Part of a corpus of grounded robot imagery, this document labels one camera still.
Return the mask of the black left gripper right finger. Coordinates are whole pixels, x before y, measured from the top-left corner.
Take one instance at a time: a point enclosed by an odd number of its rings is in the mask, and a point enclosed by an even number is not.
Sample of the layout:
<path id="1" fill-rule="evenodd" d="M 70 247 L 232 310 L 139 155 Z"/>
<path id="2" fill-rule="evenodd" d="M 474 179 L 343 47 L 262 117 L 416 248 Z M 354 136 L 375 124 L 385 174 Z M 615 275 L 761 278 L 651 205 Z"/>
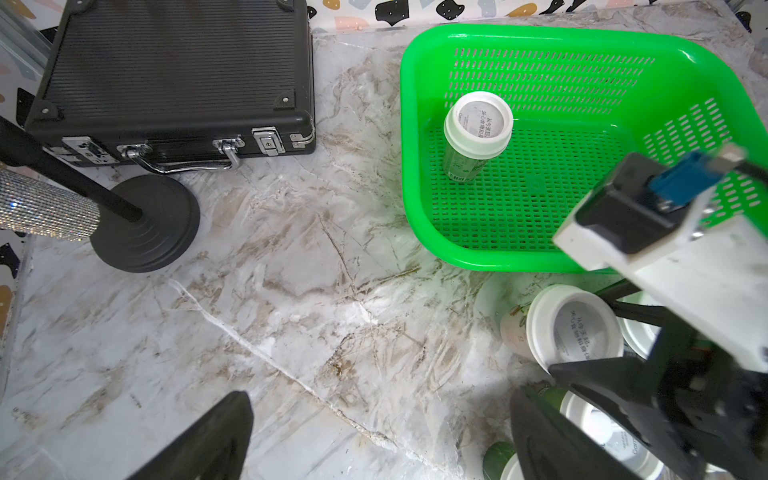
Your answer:
<path id="1" fill-rule="evenodd" d="M 529 387 L 510 399 L 511 430 L 527 479 L 635 479 L 577 423 Z"/>

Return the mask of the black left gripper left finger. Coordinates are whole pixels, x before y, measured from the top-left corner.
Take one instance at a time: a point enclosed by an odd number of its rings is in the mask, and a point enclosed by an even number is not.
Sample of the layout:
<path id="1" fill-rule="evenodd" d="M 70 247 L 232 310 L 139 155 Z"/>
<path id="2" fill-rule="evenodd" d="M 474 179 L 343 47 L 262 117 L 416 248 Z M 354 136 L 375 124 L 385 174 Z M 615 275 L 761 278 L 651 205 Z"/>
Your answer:
<path id="1" fill-rule="evenodd" d="M 130 477 L 238 479 L 253 422 L 248 394 L 232 391 Z"/>

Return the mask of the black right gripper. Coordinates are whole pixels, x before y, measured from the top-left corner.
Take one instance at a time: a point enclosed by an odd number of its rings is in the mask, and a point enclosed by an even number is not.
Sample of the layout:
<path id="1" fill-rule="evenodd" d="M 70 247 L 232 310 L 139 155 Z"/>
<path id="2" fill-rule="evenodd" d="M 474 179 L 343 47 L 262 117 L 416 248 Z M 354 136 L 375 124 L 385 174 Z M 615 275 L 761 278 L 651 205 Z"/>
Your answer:
<path id="1" fill-rule="evenodd" d="M 666 307 L 621 302 L 627 279 L 596 292 L 619 318 L 661 327 L 647 359 L 550 366 L 554 379 L 605 412 L 682 479 L 709 465 L 737 479 L 767 476 L 767 376 L 741 368 Z"/>

